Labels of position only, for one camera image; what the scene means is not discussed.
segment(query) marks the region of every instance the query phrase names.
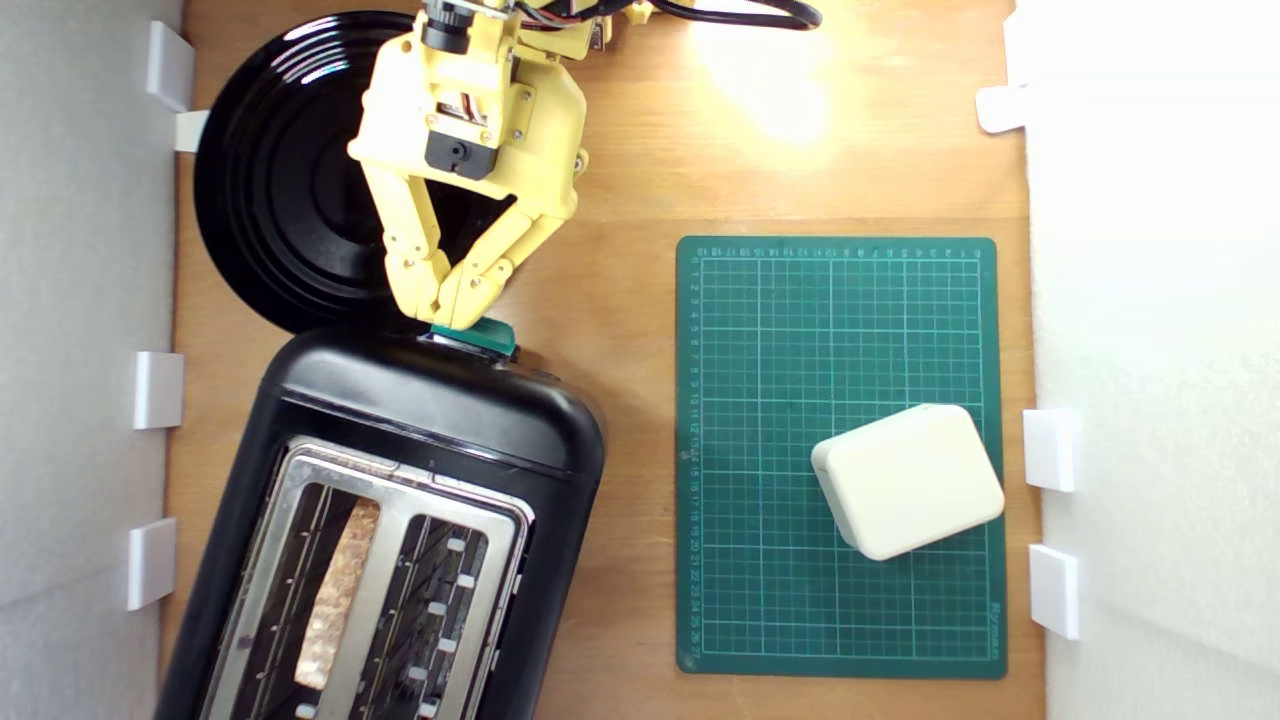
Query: white bracket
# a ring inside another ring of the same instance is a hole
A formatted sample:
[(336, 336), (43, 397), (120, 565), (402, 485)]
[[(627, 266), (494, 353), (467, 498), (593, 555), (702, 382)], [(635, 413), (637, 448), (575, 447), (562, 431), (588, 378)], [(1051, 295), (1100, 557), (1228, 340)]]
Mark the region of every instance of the white bracket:
[(1030, 546), (1032, 620), (1069, 641), (1080, 639), (1080, 564), (1043, 544)]
[(147, 92), (174, 113), (191, 109), (196, 49), (160, 20), (151, 20), (147, 46)]
[(138, 352), (134, 366), (133, 429), (177, 428), (182, 424), (182, 392), (187, 359), (177, 352)]
[(178, 521), (173, 518), (129, 530), (129, 592), (125, 607), (141, 610), (172, 593), (178, 577)]
[(996, 135), (1027, 126), (1030, 94), (1027, 86), (1036, 69), (1036, 44), (1029, 10), (1014, 10), (1005, 18), (1005, 82), (983, 87), (974, 96), (978, 126)]
[(200, 136), (205, 132), (209, 110), (191, 110), (173, 117), (177, 127), (173, 133), (173, 149), (178, 152), (195, 152), (200, 149)]
[(1027, 483), (1075, 492), (1075, 436), (1079, 419), (1070, 410), (1023, 410), (1023, 459)]

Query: grid lines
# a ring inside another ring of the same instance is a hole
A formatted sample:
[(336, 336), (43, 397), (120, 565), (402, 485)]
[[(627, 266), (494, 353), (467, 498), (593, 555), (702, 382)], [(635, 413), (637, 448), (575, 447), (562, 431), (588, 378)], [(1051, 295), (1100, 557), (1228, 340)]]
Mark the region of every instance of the grid lines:
[(876, 562), (809, 465), (832, 434), (955, 402), (1000, 469), (989, 241), (686, 238), (680, 283), (681, 666), (1002, 675), (1002, 521)]

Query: black cable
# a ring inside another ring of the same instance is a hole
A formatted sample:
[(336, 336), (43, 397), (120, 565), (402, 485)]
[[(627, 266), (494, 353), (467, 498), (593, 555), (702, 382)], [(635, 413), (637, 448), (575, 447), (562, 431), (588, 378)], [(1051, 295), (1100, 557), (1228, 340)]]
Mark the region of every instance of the black cable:
[(556, 13), (557, 15), (579, 19), (599, 18), (603, 15), (612, 15), (614, 13), (621, 13), (634, 3), (635, 0), (600, 0), (595, 5), (582, 10), (581, 13), (571, 13), (573, 0), (552, 0), (550, 3), (543, 5), (544, 10)]
[(764, 5), (776, 10), (782, 10), (785, 15), (771, 15), (763, 13), (726, 13), (721, 10), (699, 10), (672, 3), (672, 0), (649, 0), (668, 15), (686, 20), (704, 23), (722, 23), (750, 27), (771, 27), (778, 29), (814, 29), (822, 24), (822, 13), (812, 5), (799, 0), (749, 0), (756, 5)]

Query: wire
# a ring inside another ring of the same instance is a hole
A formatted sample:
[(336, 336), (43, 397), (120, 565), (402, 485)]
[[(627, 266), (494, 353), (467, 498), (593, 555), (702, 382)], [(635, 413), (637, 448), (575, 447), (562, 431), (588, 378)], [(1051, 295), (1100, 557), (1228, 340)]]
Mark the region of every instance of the wire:
[(530, 22), (522, 23), (525, 27), (535, 26), (535, 28), (541, 27), (541, 28), (563, 29), (581, 22), (579, 18), (566, 18), (557, 15), (556, 13), (549, 12), (545, 8), (543, 9), (534, 8), (532, 5), (525, 1), (516, 3), (516, 9), (518, 9), (526, 18), (529, 18)]
[(765, 8), (773, 8), (774, 10), (782, 10), (785, 15), (774, 15), (765, 13), (726, 13), (721, 10), (699, 10), (696, 8), (687, 8), (673, 3), (672, 0), (650, 0), (654, 8), (658, 8), (668, 15), (682, 18), (686, 20), (696, 20), (704, 23), (722, 23), (733, 26), (749, 26), (749, 27), (771, 27), (778, 29), (814, 29), (822, 24), (822, 13), (814, 9), (812, 5), (800, 3), (799, 0), (748, 0), (749, 3), (755, 3), (756, 5), (764, 5)]

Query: metal toaster grill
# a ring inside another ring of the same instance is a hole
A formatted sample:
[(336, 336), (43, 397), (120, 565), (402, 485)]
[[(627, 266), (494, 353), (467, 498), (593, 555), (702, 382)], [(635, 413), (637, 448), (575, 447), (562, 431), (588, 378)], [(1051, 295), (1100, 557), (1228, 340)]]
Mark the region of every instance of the metal toaster grill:
[(296, 439), (202, 716), (470, 720), (532, 524), (516, 497)]

